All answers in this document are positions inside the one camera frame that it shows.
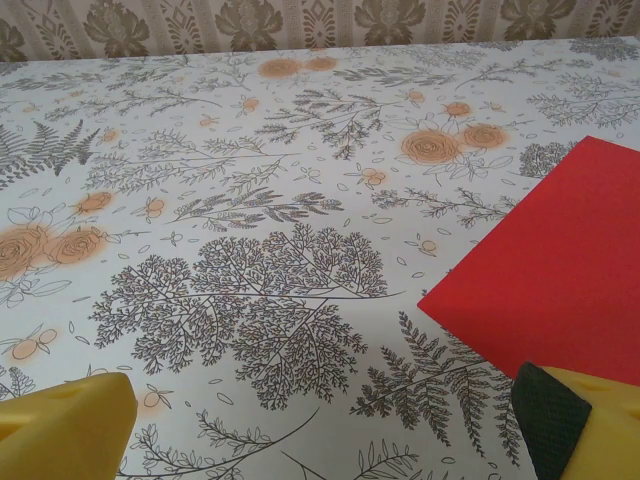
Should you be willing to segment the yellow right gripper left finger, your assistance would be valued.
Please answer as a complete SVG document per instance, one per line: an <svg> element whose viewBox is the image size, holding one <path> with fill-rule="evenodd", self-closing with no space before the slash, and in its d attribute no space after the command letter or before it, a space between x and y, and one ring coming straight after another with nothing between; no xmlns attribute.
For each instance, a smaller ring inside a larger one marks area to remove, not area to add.
<svg viewBox="0 0 640 480"><path fill-rule="evenodd" d="M127 375L105 373L1 403L1 477L113 479L137 415Z"/></svg>

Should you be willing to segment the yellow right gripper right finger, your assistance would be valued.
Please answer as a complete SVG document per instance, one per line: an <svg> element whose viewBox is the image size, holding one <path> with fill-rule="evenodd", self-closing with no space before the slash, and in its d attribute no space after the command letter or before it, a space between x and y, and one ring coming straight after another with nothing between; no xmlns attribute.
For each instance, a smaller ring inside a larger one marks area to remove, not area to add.
<svg viewBox="0 0 640 480"><path fill-rule="evenodd" d="M639 478L637 386L527 362L511 401L537 478Z"/></svg>

